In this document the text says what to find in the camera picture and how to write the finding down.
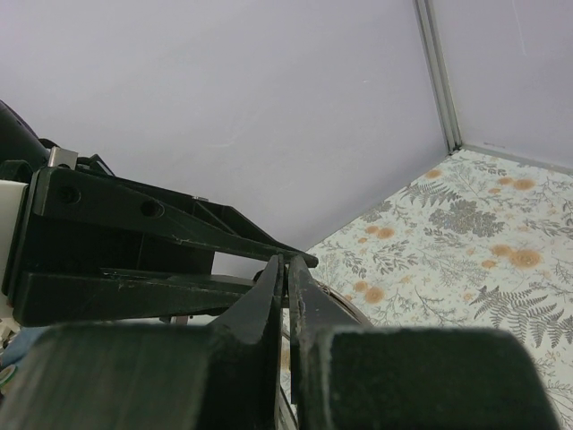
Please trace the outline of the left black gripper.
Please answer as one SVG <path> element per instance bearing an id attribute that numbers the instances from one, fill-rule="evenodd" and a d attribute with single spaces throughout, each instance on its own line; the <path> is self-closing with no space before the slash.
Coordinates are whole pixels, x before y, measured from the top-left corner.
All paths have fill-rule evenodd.
<path id="1" fill-rule="evenodd" d="M 235 208 L 117 176 L 1 166 L 28 186 L 2 288 L 22 326 L 219 316 L 263 278 L 216 275 L 216 254 L 319 260 Z"/>

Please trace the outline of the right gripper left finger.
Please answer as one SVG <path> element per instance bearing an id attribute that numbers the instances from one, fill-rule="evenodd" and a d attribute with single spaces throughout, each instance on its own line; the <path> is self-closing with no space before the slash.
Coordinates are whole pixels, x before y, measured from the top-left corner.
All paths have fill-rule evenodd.
<path id="1" fill-rule="evenodd" d="M 4 429 L 274 429 L 284 263 L 206 325 L 45 331 L 1 407 Z"/>

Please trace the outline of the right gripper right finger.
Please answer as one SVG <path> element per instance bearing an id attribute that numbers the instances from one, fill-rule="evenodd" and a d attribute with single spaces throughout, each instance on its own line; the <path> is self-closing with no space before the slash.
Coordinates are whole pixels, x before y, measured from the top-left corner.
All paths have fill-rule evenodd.
<path id="1" fill-rule="evenodd" d="M 555 429 L 510 333 L 360 324 L 301 257 L 288 269 L 291 375 L 302 429 Z"/>

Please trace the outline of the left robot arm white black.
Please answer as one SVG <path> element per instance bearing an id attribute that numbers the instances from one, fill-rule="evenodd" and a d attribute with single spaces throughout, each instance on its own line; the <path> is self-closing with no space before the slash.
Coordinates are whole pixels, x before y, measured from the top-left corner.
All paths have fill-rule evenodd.
<path id="1" fill-rule="evenodd" d="M 253 282 L 216 254 L 300 251 L 236 209 L 115 176 L 1 107 L 1 303 L 22 326 L 224 312 Z"/>

